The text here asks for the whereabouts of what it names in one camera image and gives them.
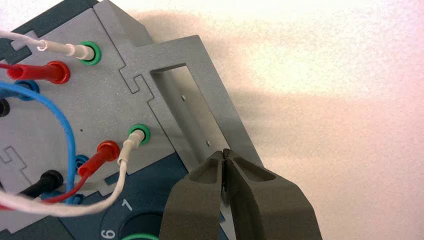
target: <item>red wire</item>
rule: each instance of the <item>red wire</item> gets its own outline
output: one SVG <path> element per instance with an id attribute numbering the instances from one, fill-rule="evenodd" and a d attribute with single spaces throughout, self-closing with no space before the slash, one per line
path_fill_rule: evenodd
<path id="1" fill-rule="evenodd" d="M 44 203 L 49 203 L 49 204 L 54 204 L 54 203 L 59 203 L 62 202 L 68 198 L 70 198 L 72 195 L 76 194 L 82 187 L 83 185 L 86 183 L 87 179 L 89 179 L 91 175 L 90 174 L 86 174 L 84 176 L 82 176 L 81 180 L 79 180 L 78 184 L 75 185 L 70 191 L 65 192 L 59 196 L 55 196 L 55 197 L 51 197 L 51 198 L 47 198 L 44 199 L 43 202 Z M 9 207 L 0 205 L 0 211 L 1 210 L 13 210 Z"/>

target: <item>cable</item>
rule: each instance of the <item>cable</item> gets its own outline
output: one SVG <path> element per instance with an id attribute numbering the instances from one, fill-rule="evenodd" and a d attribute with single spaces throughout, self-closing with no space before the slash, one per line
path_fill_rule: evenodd
<path id="1" fill-rule="evenodd" d="M 64 194 L 60 194 L 59 196 L 44 199 L 43 202 L 55 204 L 55 203 L 59 203 L 59 202 L 62 202 L 63 200 L 70 198 L 72 195 L 76 194 L 83 187 L 83 185 L 86 183 L 86 181 L 87 181 L 87 179 L 89 179 L 89 177 L 90 177 L 89 174 L 84 175 L 81 178 L 81 180 L 79 180 L 78 184 L 75 185 L 70 191 L 65 192 Z"/>
<path id="2" fill-rule="evenodd" d="M 29 36 L 25 36 L 25 35 L 14 33 L 14 32 L 3 31 L 3 30 L 0 30 L 0 38 L 22 42 L 26 45 L 34 45 L 40 48 L 44 48 L 46 46 L 46 44 L 41 40 L 36 40 Z"/>
<path id="3" fill-rule="evenodd" d="M 40 201 L 33 201 L 24 196 L 10 195 L 0 190 L 0 204 L 25 213 L 51 215 L 54 217 L 77 217 L 99 213 L 111 206 L 121 194 L 127 173 L 129 153 L 140 145 L 144 137 L 145 134 L 143 131 L 135 130 L 123 142 L 122 151 L 118 157 L 118 164 L 120 164 L 118 181 L 112 194 L 102 201 L 91 205 L 80 206 L 68 206 L 62 203 L 45 204 Z"/>
<path id="4" fill-rule="evenodd" d="M 157 236 L 148 234 L 148 233 L 135 233 L 128 235 L 121 240 L 134 240 L 134 239 L 148 239 L 148 240 L 159 240 Z"/>
<path id="5" fill-rule="evenodd" d="M 37 40 L 19 33 L 8 32 L 3 30 L 0 30 L 0 38 L 19 41 L 25 43 L 26 45 L 34 45 L 37 47 L 37 50 L 41 52 L 47 51 L 52 53 L 61 53 L 66 56 L 72 56 L 80 60 L 88 61 L 95 58 L 95 51 L 93 50 L 93 48 L 82 44 L 61 44 L 54 41 Z"/>
<path id="6" fill-rule="evenodd" d="M 0 89 L 7 89 L 10 91 L 14 91 L 16 93 L 26 95 L 30 98 L 33 98 L 37 100 L 38 102 L 45 105 L 57 118 L 57 120 L 60 122 L 60 125 L 62 125 L 63 130 L 66 135 L 66 142 L 67 142 L 67 177 L 66 177 L 66 191 L 70 191 L 74 187 L 74 180 L 75 180 L 75 171 L 76 171 L 76 150 L 75 150 L 75 138 L 74 133 L 72 132 L 71 125 L 69 124 L 68 120 L 66 119 L 65 115 L 61 112 L 61 110 L 53 103 L 51 102 L 47 97 L 38 94 L 36 92 L 33 92 L 31 90 L 28 90 L 24 87 L 18 86 L 16 84 L 9 84 L 5 82 L 0 82 Z M 66 200 L 67 204 L 72 203 L 72 197 L 68 198 Z"/>

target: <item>white wire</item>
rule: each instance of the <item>white wire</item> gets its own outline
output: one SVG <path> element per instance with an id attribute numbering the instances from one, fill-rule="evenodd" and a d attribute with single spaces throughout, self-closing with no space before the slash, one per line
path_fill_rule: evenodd
<path id="1" fill-rule="evenodd" d="M 15 40 L 18 42 L 22 42 L 26 45 L 35 45 L 40 48 L 44 48 L 46 46 L 46 44 L 41 40 L 36 40 L 29 36 L 25 36 L 25 35 L 14 33 L 14 32 L 3 31 L 3 30 L 0 30 L 0 38 Z"/>
<path id="2" fill-rule="evenodd" d="M 129 135 L 128 139 L 124 141 L 118 157 L 118 164 L 120 164 L 119 178 L 112 194 L 105 200 L 91 205 L 80 206 L 70 206 L 63 203 L 48 204 L 24 196 L 11 195 L 0 190 L 0 204 L 25 213 L 51 215 L 55 217 L 77 217 L 99 213 L 110 207 L 121 194 L 127 173 L 128 156 L 134 148 L 139 146 L 142 139 L 144 139 L 144 132 L 135 130 Z"/>

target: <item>printed number 1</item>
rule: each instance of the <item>printed number 1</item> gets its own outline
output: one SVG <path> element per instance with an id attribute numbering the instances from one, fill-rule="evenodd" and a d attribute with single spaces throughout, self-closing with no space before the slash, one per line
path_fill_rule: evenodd
<path id="1" fill-rule="evenodd" d="M 122 207 L 126 206 L 130 211 L 133 210 L 133 208 L 131 207 L 131 205 L 128 203 L 128 201 L 124 198 L 122 201 Z"/>

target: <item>gray plastic panel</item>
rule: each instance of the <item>gray plastic panel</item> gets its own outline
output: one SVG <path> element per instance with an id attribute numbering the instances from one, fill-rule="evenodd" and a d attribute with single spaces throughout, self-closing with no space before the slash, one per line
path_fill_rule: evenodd
<path id="1" fill-rule="evenodd" d="M 262 165 L 199 36 L 152 44 L 142 24 L 104 0 L 44 35 L 43 39 L 72 44 L 93 41 L 102 50 L 102 60 L 95 66 L 55 53 L 40 53 L 31 47 L 32 55 L 21 62 L 41 65 L 60 60 L 69 66 L 68 83 L 38 83 L 41 93 L 52 99 L 68 117 L 77 154 L 92 156 L 104 140 L 121 145 L 128 128 L 135 123 L 148 125 L 152 137 L 149 144 L 132 154 L 133 159 L 143 161 L 130 161 L 129 174 L 174 151 L 190 171 L 213 152 L 221 150 L 206 145 L 207 138 L 190 109 L 180 102 L 181 93 L 174 80 L 164 72 L 187 66 L 228 146 L 245 159 Z M 6 78 L 4 71 L 0 72 L 0 78 Z M 5 189 L 19 192 L 35 183 L 48 169 L 56 169 L 66 176 L 66 141 L 55 117 L 37 102 L 10 99 L 9 103 L 10 114 L 0 118 L 0 180 Z M 110 193 L 114 185 L 107 185 L 104 179 L 117 171 L 116 164 L 105 164 L 90 178 L 82 193 Z M 13 233 L 41 218 L 43 216 L 0 212 L 0 231 L 8 229 Z M 228 226 L 229 222 L 231 220 L 221 226 L 232 239 L 234 230 Z"/>
<path id="2" fill-rule="evenodd" d="M 37 83 L 41 93 L 53 100 L 67 116 L 75 134 L 77 154 L 92 156 L 104 140 L 113 140 L 121 146 L 129 127 L 135 123 L 149 126 L 151 139 L 149 144 L 131 154 L 131 158 L 138 161 L 129 162 L 129 174 L 175 152 L 148 105 L 154 98 L 149 88 L 141 81 L 138 82 L 139 91 L 132 93 L 122 79 L 119 68 L 124 63 L 92 8 L 43 38 L 72 44 L 90 40 L 102 49 L 102 60 L 95 66 L 86 66 L 54 53 L 38 52 L 31 46 L 32 55 L 20 62 L 43 65 L 59 60 L 70 68 L 71 78 L 64 85 L 43 80 Z M 0 72 L 0 78 L 8 79 L 5 71 Z M 38 102 L 15 98 L 8 101 L 10 114 L 0 119 L 0 180 L 4 188 L 10 193 L 20 192 L 49 169 L 66 176 L 66 140 L 56 118 Z M 81 192 L 85 195 L 96 191 L 102 195 L 110 193 L 114 184 L 107 185 L 104 179 L 117 171 L 115 162 L 105 164 Z M 3 211 L 0 212 L 0 231 L 8 229 L 13 233 L 42 217 Z"/>

